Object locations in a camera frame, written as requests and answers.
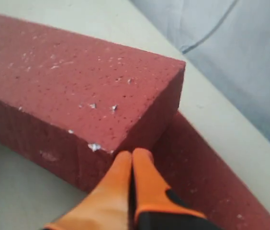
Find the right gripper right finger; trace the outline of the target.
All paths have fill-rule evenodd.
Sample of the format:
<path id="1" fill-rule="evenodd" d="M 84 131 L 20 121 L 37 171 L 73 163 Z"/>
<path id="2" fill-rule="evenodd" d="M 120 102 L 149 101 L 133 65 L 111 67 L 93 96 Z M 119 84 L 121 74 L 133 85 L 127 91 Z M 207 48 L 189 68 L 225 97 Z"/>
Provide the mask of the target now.
<path id="1" fill-rule="evenodd" d="M 137 148 L 132 153 L 138 230 L 196 230 L 206 216 L 179 205 L 168 197 L 172 191 L 154 166 L 152 153 Z"/>

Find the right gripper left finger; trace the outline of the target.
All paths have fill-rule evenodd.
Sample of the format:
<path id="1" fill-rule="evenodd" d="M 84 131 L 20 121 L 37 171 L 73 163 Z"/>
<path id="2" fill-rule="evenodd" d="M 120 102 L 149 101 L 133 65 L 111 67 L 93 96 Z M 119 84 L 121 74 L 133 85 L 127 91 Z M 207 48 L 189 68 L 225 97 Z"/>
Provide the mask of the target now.
<path id="1" fill-rule="evenodd" d="M 45 230 L 127 230 L 132 156 L 120 152 L 92 192 Z"/>

